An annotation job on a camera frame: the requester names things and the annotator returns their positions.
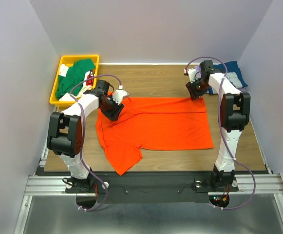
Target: orange cloth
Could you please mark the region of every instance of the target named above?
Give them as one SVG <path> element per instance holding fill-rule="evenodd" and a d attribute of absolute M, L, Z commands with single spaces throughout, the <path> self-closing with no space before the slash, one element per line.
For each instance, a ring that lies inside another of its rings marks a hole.
<path fill-rule="evenodd" d="M 203 98 L 128 98 L 118 121 L 101 111 L 96 130 L 107 159 L 119 175 L 142 159 L 148 150 L 213 148 Z"/>

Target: gray floor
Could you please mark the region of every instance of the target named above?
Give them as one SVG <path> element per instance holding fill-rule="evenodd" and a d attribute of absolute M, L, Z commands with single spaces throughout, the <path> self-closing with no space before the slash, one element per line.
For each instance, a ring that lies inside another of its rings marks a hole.
<path fill-rule="evenodd" d="M 231 196 L 241 204 L 247 195 Z M 283 234 L 273 195 L 255 195 L 245 207 L 220 211 L 208 204 L 107 204 L 78 211 L 73 196 L 34 197 L 26 234 Z"/>

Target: yellow basket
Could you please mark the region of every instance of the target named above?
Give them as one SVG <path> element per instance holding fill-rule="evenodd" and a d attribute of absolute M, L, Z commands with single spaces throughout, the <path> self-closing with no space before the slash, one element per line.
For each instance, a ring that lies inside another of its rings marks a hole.
<path fill-rule="evenodd" d="M 97 76 L 98 66 L 99 66 L 99 55 L 64 55 L 62 56 L 60 59 L 58 70 L 57 70 L 52 93 L 49 98 L 50 104 L 53 104 L 57 107 L 69 107 L 75 103 L 75 101 L 59 101 L 56 98 L 56 91 L 58 88 L 58 75 L 59 75 L 60 66 L 62 64 L 65 64 L 68 67 L 72 67 L 75 62 L 82 60 L 82 59 L 91 59 L 93 61 L 93 63 L 95 64 L 95 69 L 93 70 L 93 73 L 94 73 L 94 76 Z M 97 83 L 97 78 L 94 79 L 94 87 L 96 86 L 96 83 Z"/>

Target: green cloth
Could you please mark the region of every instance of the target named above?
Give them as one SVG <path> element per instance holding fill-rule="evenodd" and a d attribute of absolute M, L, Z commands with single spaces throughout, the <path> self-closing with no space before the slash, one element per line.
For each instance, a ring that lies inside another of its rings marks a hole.
<path fill-rule="evenodd" d="M 66 77 L 58 75 L 59 85 L 56 91 L 56 98 L 59 100 L 66 93 L 69 93 L 74 86 L 85 79 L 85 73 L 95 68 L 93 61 L 83 59 L 74 63 L 73 67 L 68 69 Z M 77 96 L 83 85 L 74 89 L 73 95 Z"/>

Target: pile of clothes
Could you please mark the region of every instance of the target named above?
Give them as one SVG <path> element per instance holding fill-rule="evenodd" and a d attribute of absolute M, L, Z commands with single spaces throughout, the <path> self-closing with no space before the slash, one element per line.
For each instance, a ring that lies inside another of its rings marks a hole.
<path fill-rule="evenodd" d="M 74 101 L 70 97 L 70 91 L 80 82 L 93 77 L 93 69 L 95 69 L 95 65 L 90 58 L 77 61 L 72 67 L 62 64 L 59 68 L 56 98 L 59 101 Z M 86 90 L 93 88 L 93 84 L 94 79 L 84 82 L 74 89 L 73 96 L 80 98 Z"/>

